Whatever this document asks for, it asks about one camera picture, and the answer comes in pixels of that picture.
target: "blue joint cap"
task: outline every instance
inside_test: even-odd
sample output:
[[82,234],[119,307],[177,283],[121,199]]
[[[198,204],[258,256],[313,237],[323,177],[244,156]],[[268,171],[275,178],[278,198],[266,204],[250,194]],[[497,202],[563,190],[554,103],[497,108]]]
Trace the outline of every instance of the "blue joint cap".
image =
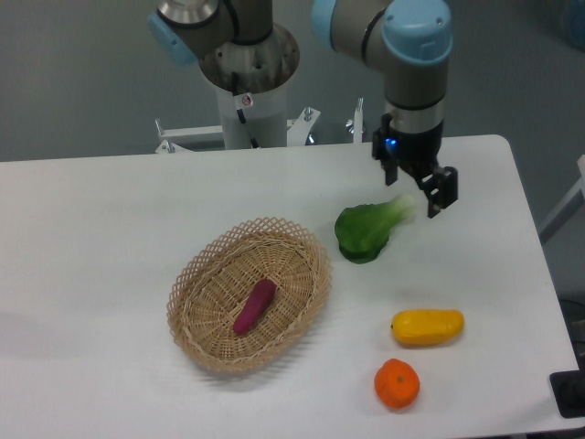
[[331,41],[331,23],[337,0],[314,0],[313,11],[311,12],[311,23],[313,32],[317,38],[327,46],[333,48]]
[[157,13],[152,13],[148,16],[148,26],[158,44],[176,64],[188,66],[197,62],[195,53],[186,46],[183,40],[173,32]]
[[382,37],[409,64],[439,64],[452,49],[451,11],[443,0],[394,0],[384,14]]

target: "orange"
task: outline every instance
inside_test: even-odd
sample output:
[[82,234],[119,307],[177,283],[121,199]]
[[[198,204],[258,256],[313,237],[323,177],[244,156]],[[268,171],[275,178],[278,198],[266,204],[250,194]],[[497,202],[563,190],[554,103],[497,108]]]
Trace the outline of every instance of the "orange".
[[420,381],[410,364],[399,359],[389,359],[376,374],[374,387],[379,399],[388,407],[402,409],[416,400]]

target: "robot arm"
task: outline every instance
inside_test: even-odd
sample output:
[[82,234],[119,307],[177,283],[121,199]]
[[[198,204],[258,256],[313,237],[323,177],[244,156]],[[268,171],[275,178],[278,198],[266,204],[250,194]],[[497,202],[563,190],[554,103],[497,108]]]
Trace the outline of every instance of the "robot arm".
[[171,29],[201,59],[229,41],[252,46],[268,38],[272,0],[169,0],[148,21],[159,42],[168,44]]
[[[449,7],[443,0],[315,0],[312,19],[325,44],[384,75],[387,109],[372,156],[386,184],[400,167],[425,193],[430,218],[449,207],[458,197],[457,171],[437,161],[452,48]],[[271,0],[166,0],[149,24],[176,61],[198,57],[206,77],[234,95],[274,90],[298,65],[296,43],[279,37],[272,22]]]
[[456,169],[437,161],[452,48],[449,7],[443,0],[315,0],[312,19],[326,45],[384,75],[387,113],[372,156],[387,185],[398,167],[410,174],[434,217],[458,197]]

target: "white table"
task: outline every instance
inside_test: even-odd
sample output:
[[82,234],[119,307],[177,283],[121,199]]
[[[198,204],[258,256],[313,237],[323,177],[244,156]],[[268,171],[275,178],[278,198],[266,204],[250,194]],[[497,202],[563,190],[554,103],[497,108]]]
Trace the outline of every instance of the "white table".
[[[369,145],[0,165],[0,437],[445,438],[579,427],[548,374],[577,368],[509,145],[445,139],[460,199],[435,219],[404,175],[383,185]],[[417,219],[366,265],[342,259],[348,206],[411,192]],[[285,217],[328,249],[334,284],[302,340],[238,379],[174,345],[176,276],[243,220]],[[405,349],[399,310],[455,307],[463,335]],[[386,410],[373,377],[410,363],[421,392]]]

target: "gray floor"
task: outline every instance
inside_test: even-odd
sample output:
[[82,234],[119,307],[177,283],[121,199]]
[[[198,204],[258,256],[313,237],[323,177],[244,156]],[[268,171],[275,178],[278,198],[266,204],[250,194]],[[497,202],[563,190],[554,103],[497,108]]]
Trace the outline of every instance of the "gray floor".
[[[145,17],[156,3],[0,5],[0,161],[150,154],[155,117],[169,128],[218,123],[197,69],[173,65],[151,38]],[[579,177],[585,53],[562,40],[544,0],[449,4],[455,45],[445,134],[507,138],[538,224]],[[343,125],[359,96],[369,131],[377,126],[382,80],[317,42],[311,5],[274,1],[275,19],[302,49],[289,116],[318,108],[318,141],[344,142]],[[583,296],[583,210],[545,247],[562,296]]]

